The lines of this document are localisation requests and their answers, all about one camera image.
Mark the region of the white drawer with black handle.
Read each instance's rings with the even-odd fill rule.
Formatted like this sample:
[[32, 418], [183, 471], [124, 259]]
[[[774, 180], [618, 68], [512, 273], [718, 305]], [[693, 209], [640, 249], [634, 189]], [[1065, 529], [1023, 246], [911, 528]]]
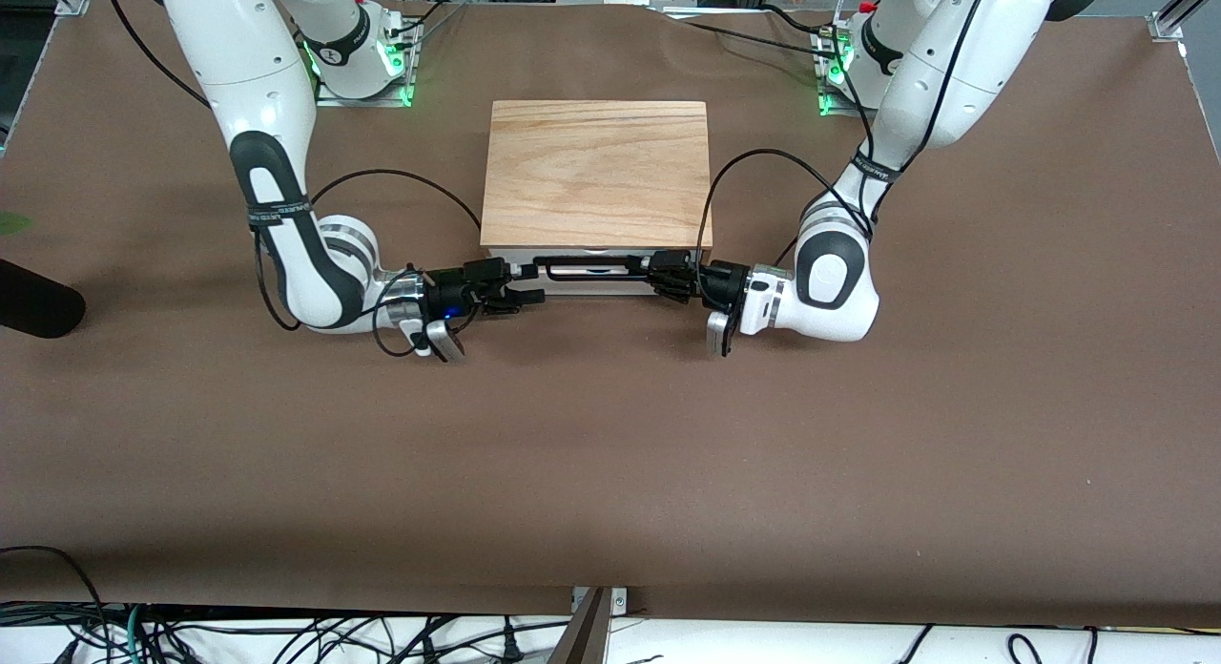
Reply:
[[[505, 262], [534, 262], [538, 278], [549, 280], [643, 280], [652, 269], [654, 251], [643, 254], [536, 254], [536, 251], [501, 251], [493, 258]], [[698, 259], [694, 255], [694, 269]]]

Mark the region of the wooden drawer cabinet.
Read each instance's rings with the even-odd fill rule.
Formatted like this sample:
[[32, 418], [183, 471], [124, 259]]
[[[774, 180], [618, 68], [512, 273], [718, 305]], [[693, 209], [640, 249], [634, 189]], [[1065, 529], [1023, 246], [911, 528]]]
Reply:
[[496, 100], [481, 245], [536, 254], [714, 247], [702, 100]]

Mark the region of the brown table cover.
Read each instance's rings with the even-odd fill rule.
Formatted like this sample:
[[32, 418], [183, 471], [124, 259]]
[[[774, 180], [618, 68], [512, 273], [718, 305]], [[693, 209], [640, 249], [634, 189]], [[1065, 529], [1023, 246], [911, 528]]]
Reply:
[[0, 157], [0, 258], [77, 287], [0, 332], [0, 546], [107, 601], [654, 616], [1221, 622], [1221, 164], [1140, 20], [1046, 26], [882, 204], [862, 342], [552, 298], [466, 363], [283, 332], [206, 111], [107, 0]]

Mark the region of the dark metal bar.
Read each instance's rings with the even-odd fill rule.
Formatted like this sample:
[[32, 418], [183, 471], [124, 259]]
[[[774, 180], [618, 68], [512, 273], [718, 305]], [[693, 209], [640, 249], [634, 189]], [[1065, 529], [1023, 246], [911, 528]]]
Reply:
[[547, 659], [547, 664], [604, 664], [610, 618], [617, 598], [610, 587], [574, 594], [576, 612]]

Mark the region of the black cylinder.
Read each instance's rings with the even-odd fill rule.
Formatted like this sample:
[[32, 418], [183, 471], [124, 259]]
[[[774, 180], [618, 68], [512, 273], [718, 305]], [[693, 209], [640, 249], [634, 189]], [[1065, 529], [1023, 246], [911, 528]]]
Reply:
[[77, 328], [85, 309], [85, 299], [74, 287], [0, 259], [0, 326], [56, 339]]

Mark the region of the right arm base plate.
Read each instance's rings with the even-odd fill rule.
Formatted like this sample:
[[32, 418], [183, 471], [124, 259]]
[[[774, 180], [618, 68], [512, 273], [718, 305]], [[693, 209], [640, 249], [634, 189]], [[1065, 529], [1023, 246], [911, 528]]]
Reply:
[[319, 106], [409, 107], [422, 51], [422, 20], [374, 2], [361, 4], [363, 39], [348, 52], [336, 44], [305, 43], [317, 78]]

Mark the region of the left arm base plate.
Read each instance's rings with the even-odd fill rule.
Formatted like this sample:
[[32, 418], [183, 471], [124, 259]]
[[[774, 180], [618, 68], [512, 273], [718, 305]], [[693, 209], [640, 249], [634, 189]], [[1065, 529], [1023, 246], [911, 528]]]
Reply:
[[860, 100], [872, 118], [888, 85], [882, 66], [867, 52], [863, 34], [867, 16], [860, 13], [852, 20], [838, 22], [838, 42], [830, 38], [830, 29], [811, 34], [814, 52], [828, 52], [829, 59], [816, 59], [814, 72], [818, 83], [819, 107], [823, 115], [857, 114], [855, 100]]

